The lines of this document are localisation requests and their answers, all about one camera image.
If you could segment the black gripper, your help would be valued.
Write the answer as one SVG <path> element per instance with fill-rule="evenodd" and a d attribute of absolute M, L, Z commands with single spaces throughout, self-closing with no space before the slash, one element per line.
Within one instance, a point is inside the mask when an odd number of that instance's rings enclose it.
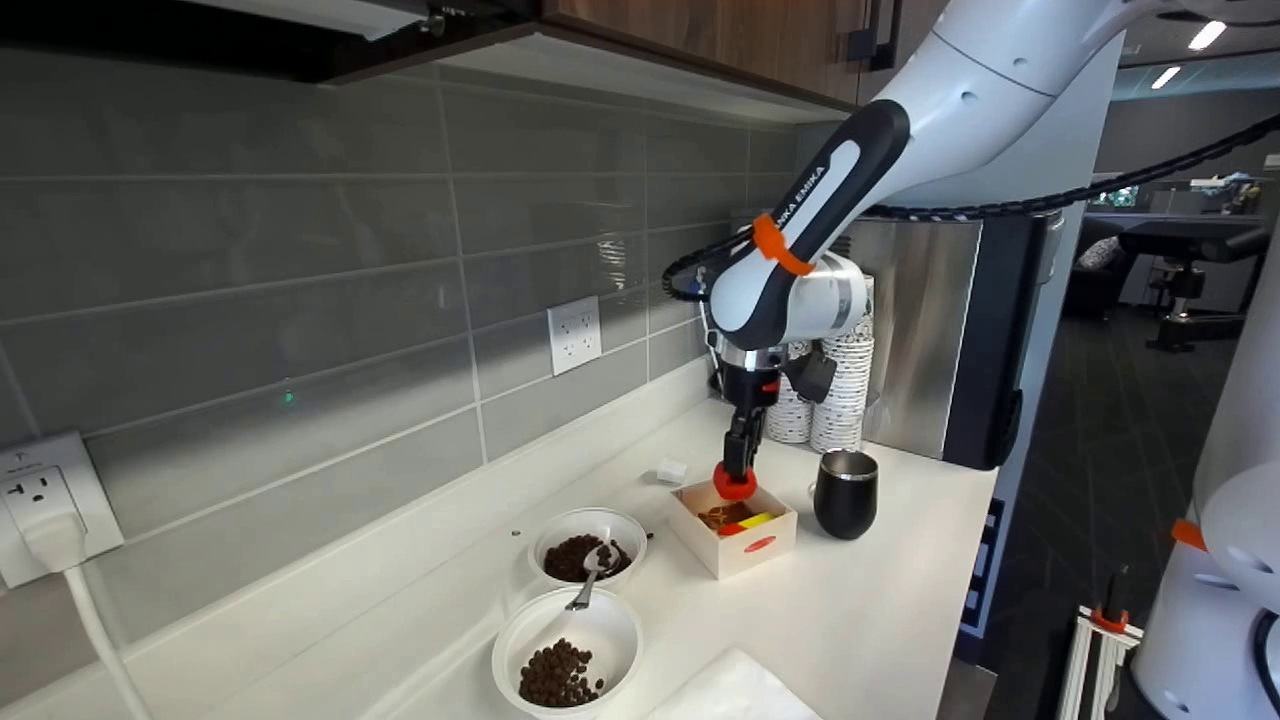
<path fill-rule="evenodd" d="M 766 364 L 720 364 L 720 395 L 732 405 L 724 434 L 724 465 L 747 470 L 756 460 L 766 417 L 780 395 L 780 369 Z"/>

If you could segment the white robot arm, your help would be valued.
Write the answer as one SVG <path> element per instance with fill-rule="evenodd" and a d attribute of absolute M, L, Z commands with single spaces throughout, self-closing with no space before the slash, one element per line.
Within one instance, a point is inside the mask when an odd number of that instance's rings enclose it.
<path fill-rule="evenodd" d="M 864 278 L 833 258 L 833 239 L 880 202 L 998 162 L 1103 45 L 1155 14 L 1277 25 L 1280 0 L 950 0 L 901 72 L 768 212 L 666 269 L 668 293 L 696 300 L 713 324 L 732 405 L 720 480 L 751 477 L 784 350 L 828 342 L 861 318 Z"/>

